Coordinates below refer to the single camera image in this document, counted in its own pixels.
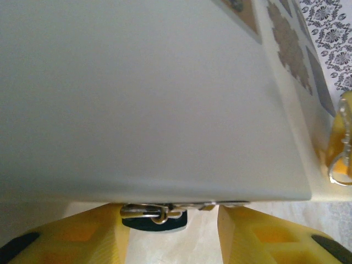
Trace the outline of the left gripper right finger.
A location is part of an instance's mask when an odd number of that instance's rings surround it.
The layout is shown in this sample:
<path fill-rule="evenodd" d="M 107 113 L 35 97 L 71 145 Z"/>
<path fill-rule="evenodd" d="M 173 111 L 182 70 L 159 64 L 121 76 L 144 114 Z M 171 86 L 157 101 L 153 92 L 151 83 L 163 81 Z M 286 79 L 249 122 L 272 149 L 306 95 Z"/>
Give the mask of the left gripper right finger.
<path fill-rule="evenodd" d="M 223 264 L 352 264 L 327 234 L 244 206 L 220 206 L 217 227 Z"/>

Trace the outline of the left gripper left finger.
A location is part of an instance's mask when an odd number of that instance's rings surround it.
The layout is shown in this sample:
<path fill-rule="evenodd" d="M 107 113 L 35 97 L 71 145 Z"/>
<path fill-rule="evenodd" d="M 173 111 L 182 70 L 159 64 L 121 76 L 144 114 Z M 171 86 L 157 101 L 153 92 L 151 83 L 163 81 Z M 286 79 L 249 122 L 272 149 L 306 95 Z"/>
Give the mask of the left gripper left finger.
<path fill-rule="evenodd" d="M 121 208 L 109 203 L 28 230 L 0 247 L 0 264 L 125 264 Z"/>

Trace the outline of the white box with picture stickers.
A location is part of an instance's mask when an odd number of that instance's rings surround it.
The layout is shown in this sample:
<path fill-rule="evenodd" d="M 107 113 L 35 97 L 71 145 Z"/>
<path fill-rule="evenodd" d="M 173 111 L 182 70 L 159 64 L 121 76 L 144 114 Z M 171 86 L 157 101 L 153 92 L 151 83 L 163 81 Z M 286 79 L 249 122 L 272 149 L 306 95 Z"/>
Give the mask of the white box with picture stickers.
<path fill-rule="evenodd" d="M 336 3 L 0 0 L 0 201 L 352 201 L 323 161 Z"/>

